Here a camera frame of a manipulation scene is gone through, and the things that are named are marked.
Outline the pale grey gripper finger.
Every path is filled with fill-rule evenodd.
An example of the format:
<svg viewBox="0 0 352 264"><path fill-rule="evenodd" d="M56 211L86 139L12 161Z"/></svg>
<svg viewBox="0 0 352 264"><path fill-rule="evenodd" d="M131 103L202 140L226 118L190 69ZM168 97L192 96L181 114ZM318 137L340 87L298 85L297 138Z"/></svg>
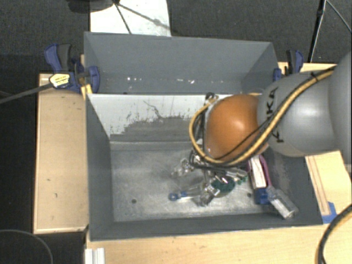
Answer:
<svg viewBox="0 0 352 264"><path fill-rule="evenodd" d="M209 203L220 194L220 190L212 185L201 185L197 187L193 201L198 206L208 206Z"/></svg>
<svg viewBox="0 0 352 264"><path fill-rule="evenodd" d="M228 186L228 178L226 176L221 177L216 175L208 179L202 179L201 181L193 184L188 188L189 194L224 194L225 188Z"/></svg>

